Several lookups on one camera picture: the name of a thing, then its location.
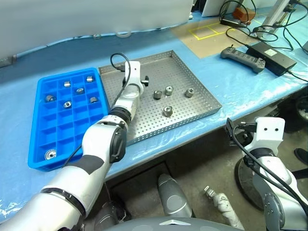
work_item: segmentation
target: blue plastic tray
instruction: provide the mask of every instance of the blue plastic tray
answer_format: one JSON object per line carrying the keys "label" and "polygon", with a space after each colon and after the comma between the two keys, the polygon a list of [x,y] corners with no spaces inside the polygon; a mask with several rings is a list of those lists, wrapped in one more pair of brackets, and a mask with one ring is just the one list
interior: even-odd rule
{"label": "blue plastic tray", "polygon": [[[87,77],[94,77],[87,82]],[[64,82],[70,81],[66,88]],[[46,102],[46,96],[56,97],[53,102]],[[95,96],[98,101],[90,103]],[[71,108],[63,104],[72,102]],[[87,128],[108,114],[109,106],[103,90],[103,84],[95,68],[89,68],[65,74],[45,77],[38,81],[28,165],[42,171],[50,171],[63,165],[70,154],[81,144]],[[46,160],[45,153],[55,149],[56,157]],[[73,160],[82,156],[79,150]]]}

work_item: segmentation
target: metal nut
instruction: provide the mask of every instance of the metal nut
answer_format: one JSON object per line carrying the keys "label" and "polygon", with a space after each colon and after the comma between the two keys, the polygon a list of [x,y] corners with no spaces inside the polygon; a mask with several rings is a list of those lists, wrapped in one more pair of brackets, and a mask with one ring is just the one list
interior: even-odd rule
{"label": "metal nut", "polygon": [[153,97],[156,100],[159,100],[162,97],[162,91],[161,90],[155,90],[153,93]]}
{"label": "metal nut", "polygon": [[70,81],[65,81],[65,82],[64,82],[64,86],[65,86],[66,88],[69,88],[69,87],[71,86],[71,82],[70,82]]}
{"label": "metal nut", "polygon": [[80,95],[80,94],[85,93],[85,90],[84,90],[83,88],[78,88],[78,89],[76,90],[76,93]]}
{"label": "metal nut", "polygon": [[187,90],[185,91],[185,96],[190,98],[194,95],[194,90],[192,88],[187,88]]}
{"label": "metal nut", "polygon": [[90,98],[90,103],[95,103],[97,101],[98,101],[98,99],[95,96]]}
{"label": "metal nut", "polygon": [[173,90],[174,90],[173,86],[166,86],[165,94],[172,95]]}
{"label": "metal nut", "polygon": [[163,113],[165,117],[170,117],[173,113],[172,107],[171,106],[164,107]]}
{"label": "metal nut", "polygon": [[94,78],[92,76],[87,77],[87,82],[91,83],[94,81]]}
{"label": "metal nut", "polygon": [[53,102],[53,101],[56,101],[56,100],[57,100],[57,98],[55,96],[53,96],[53,95],[48,95],[45,98],[46,102]]}
{"label": "metal nut", "polygon": [[57,151],[54,149],[50,149],[45,153],[45,160],[53,159],[57,156]]}
{"label": "metal nut", "polygon": [[72,106],[72,102],[70,102],[70,101],[67,101],[67,102],[65,102],[64,104],[63,104],[63,107],[64,108],[70,108]]}

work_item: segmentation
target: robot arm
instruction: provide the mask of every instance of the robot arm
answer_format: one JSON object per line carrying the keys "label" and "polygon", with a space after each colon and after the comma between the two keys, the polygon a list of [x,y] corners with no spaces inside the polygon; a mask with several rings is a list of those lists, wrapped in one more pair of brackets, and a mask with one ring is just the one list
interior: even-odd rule
{"label": "robot arm", "polygon": [[[245,146],[245,149],[289,185],[300,199],[308,205],[308,201],[297,189],[294,175],[277,157],[277,148],[282,142],[284,120],[273,117],[259,117],[256,119],[255,125],[242,124],[240,128],[244,130],[249,128],[249,131],[254,132],[252,142]],[[246,155],[247,153],[243,152],[243,154],[246,165],[255,172],[253,183],[263,200],[267,229],[269,231],[308,230],[307,216],[300,203],[287,190],[284,192],[264,179],[264,177],[268,178],[285,189],[271,174],[255,161],[252,161]]]}
{"label": "robot arm", "polygon": [[82,140],[83,156],[69,163],[0,230],[78,230],[91,211],[112,163],[125,154],[126,132],[143,93],[140,63],[131,61],[130,77],[109,115],[93,124]]}

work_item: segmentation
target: workbench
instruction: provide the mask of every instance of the workbench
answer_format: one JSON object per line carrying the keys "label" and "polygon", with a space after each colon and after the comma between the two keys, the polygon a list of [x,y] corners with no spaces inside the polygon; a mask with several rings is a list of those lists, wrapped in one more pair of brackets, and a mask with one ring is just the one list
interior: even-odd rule
{"label": "workbench", "polygon": [[[194,13],[193,21],[198,20],[204,18],[200,13]],[[308,38],[307,25],[306,18],[289,28],[301,44]],[[273,46],[287,46],[281,31],[277,33],[280,39]],[[295,74],[308,79],[308,55],[295,41],[292,43],[294,51],[282,52],[297,61],[293,68]],[[112,165],[107,179],[222,127],[227,117],[238,119],[306,86],[290,74],[277,77],[267,69],[255,74],[249,67],[222,60],[219,54],[199,59],[170,29],[132,33],[125,39],[116,36],[73,39],[21,56],[14,65],[0,68],[0,223],[12,217],[59,172],[59,169],[42,172],[27,165],[38,80],[54,74],[109,65],[110,55],[115,52],[137,59],[169,50],[175,51],[222,108],[213,115],[127,147],[125,157]],[[239,50],[245,52],[246,49],[241,47]],[[120,58],[115,58],[114,62],[120,61]]]}

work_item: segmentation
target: stainless steel tray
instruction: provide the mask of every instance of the stainless steel tray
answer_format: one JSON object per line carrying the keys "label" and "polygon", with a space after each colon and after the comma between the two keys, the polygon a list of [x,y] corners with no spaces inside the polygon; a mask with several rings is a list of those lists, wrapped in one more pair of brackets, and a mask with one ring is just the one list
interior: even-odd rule
{"label": "stainless steel tray", "polygon": [[[148,76],[150,84],[145,88],[140,107],[129,126],[128,145],[211,115],[221,108],[221,104],[174,51],[134,61],[141,63],[141,78]],[[111,105],[121,90],[124,73],[115,70],[111,65],[100,67],[99,71]],[[174,87],[174,91],[171,96],[166,96],[165,88],[169,85]],[[195,91],[191,98],[184,95],[187,88],[193,88]],[[163,92],[160,100],[153,98],[154,90]],[[173,114],[171,117],[164,117],[162,111],[168,105],[173,107]]]}

